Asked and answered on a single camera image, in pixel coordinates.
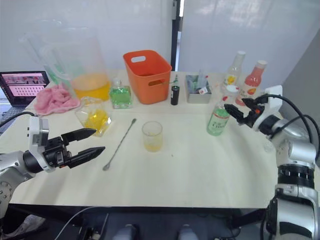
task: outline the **yellow liquid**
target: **yellow liquid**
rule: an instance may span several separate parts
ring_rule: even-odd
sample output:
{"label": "yellow liquid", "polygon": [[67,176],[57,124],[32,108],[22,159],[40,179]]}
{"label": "yellow liquid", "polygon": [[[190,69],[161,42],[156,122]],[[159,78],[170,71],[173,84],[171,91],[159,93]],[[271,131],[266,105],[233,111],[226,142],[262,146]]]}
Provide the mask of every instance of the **yellow liquid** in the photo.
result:
{"label": "yellow liquid", "polygon": [[106,101],[109,99],[110,82],[104,73],[83,74],[71,82],[75,94],[79,99],[92,97]]}
{"label": "yellow liquid", "polygon": [[145,149],[153,153],[158,152],[161,149],[162,143],[162,134],[158,134],[155,136],[145,136],[143,141]]}
{"label": "yellow liquid", "polygon": [[90,112],[84,123],[85,128],[96,129],[95,136],[101,136],[108,128],[109,116],[103,109],[96,109]]}
{"label": "yellow liquid", "polygon": [[145,149],[147,149],[149,152],[158,152],[161,147],[162,147],[162,142],[160,142],[158,145],[150,145],[150,144],[147,144],[147,143],[144,143],[144,147]]}

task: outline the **glass cup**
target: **glass cup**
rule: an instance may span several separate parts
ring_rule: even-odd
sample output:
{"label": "glass cup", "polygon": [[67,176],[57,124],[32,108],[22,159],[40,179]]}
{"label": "glass cup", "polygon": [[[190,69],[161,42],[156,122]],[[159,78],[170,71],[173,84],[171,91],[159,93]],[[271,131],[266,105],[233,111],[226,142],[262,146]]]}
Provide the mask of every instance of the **glass cup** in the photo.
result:
{"label": "glass cup", "polygon": [[163,143],[162,125],[157,121],[147,121],[142,126],[143,144],[147,151],[157,152]]}

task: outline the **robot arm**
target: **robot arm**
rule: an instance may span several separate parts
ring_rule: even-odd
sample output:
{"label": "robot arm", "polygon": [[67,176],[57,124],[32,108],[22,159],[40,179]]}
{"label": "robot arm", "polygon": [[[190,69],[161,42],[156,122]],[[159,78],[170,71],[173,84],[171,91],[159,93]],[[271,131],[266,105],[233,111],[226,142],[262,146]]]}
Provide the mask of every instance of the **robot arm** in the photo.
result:
{"label": "robot arm", "polygon": [[[282,87],[265,90],[266,94],[282,94]],[[269,97],[261,103],[243,98],[250,108],[246,117],[234,105],[225,104],[227,112],[239,124],[246,124],[255,131],[267,135],[276,149],[278,181],[275,196],[266,212],[266,229],[276,239],[318,239],[318,192],[315,190],[314,170],[316,148],[309,142],[306,131],[290,124],[274,135],[276,130],[288,122],[274,114],[280,109],[282,100]]]}
{"label": "robot arm", "polygon": [[56,168],[74,168],[99,156],[105,147],[92,147],[72,156],[67,150],[69,142],[86,139],[96,132],[83,128],[48,139],[48,120],[31,116],[28,127],[29,150],[0,154],[0,219],[7,211],[17,186],[37,173],[53,172]]}

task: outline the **green liquid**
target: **green liquid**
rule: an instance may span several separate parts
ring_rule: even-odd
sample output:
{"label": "green liquid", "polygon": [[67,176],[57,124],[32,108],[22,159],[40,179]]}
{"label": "green liquid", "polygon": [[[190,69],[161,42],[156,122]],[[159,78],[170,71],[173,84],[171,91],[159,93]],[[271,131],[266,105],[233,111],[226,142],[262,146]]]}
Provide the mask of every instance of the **green liquid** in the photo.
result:
{"label": "green liquid", "polygon": [[128,109],[132,107],[130,87],[111,88],[109,95],[114,109]]}

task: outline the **red bottle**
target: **red bottle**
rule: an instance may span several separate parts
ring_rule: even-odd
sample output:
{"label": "red bottle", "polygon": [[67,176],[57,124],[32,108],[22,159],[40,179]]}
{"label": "red bottle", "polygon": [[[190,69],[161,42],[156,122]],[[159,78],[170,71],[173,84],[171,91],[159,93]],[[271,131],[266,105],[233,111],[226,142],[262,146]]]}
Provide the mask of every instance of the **red bottle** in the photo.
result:
{"label": "red bottle", "polygon": [[241,87],[240,91],[239,91],[239,95],[235,100],[235,103],[240,105],[240,106],[244,106],[244,102],[242,101],[242,99],[244,98],[252,98],[253,95],[256,93],[257,91],[257,87],[260,85],[261,83],[261,75],[264,72],[266,66],[267,66],[267,62],[264,60],[259,60],[254,69],[252,70],[252,73],[249,74],[244,81],[243,86]]}

